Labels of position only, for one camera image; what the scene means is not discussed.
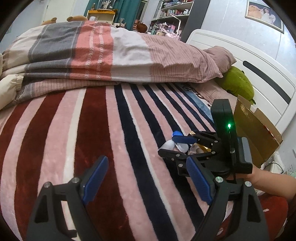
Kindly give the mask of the right forearm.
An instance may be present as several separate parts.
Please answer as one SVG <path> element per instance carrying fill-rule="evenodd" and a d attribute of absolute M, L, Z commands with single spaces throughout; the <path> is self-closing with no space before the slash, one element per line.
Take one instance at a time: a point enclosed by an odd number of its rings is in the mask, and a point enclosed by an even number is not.
<path fill-rule="evenodd" d="M 286 174 L 258 170 L 252 184 L 256 189 L 284 197 L 288 202 L 291 202 L 295 196 L 295 178 Z"/>

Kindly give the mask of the person's right hand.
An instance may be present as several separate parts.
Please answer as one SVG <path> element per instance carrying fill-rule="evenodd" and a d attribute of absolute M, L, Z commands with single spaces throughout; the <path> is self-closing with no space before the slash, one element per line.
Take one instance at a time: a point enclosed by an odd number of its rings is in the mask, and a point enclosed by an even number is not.
<path fill-rule="evenodd" d="M 252 173 L 250 174 L 234 173 L 234 174 L 230 174 L 226 179 L 227 180 L 243 179 L 244 181 L 249 181 L 252 184 L 256 184 L 260 179 L 261 172 L 262 172 L 262 169 L 257 168 L 255 165 L 252 165 Z"/>

